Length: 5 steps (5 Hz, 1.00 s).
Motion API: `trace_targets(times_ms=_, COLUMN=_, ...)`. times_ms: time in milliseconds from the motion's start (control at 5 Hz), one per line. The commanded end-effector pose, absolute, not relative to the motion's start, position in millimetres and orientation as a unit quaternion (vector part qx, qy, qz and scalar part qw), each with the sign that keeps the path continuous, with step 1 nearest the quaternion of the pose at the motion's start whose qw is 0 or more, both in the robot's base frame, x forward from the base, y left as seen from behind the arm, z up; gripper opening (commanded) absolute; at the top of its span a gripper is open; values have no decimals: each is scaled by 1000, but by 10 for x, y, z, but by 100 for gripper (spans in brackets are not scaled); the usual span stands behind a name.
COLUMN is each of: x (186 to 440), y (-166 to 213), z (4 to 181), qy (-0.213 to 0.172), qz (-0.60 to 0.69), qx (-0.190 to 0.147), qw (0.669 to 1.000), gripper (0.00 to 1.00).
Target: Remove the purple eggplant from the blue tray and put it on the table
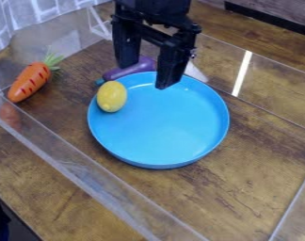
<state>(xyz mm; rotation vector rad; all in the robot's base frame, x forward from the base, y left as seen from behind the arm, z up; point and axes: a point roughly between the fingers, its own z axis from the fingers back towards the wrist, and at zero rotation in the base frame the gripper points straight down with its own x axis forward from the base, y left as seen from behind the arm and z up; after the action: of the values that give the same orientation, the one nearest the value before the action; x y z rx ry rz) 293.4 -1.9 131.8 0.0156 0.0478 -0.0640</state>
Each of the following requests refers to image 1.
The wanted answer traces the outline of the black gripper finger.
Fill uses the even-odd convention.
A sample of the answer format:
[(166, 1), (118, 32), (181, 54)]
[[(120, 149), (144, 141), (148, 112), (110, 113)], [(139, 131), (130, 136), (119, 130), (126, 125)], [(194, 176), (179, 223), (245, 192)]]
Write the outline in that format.
[(163, 42), (155, 88), (166, 89), (182, 80), (187, 62), (197, 56), (195, 38), (194, 33), (179, 31)]
[(115, 58), (122, 69), (139, 62), (142, 35), (130, 21), (112, 21), (112, 41)]

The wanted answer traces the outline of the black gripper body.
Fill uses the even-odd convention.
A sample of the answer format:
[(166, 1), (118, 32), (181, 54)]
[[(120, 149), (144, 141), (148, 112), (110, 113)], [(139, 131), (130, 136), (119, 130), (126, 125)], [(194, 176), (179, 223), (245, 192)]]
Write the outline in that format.
[(202, 27), (187, 17), (191, 0), (115, 0), (114, 43), (147, 40), (162, 46), (177, 40), (193, 46)]

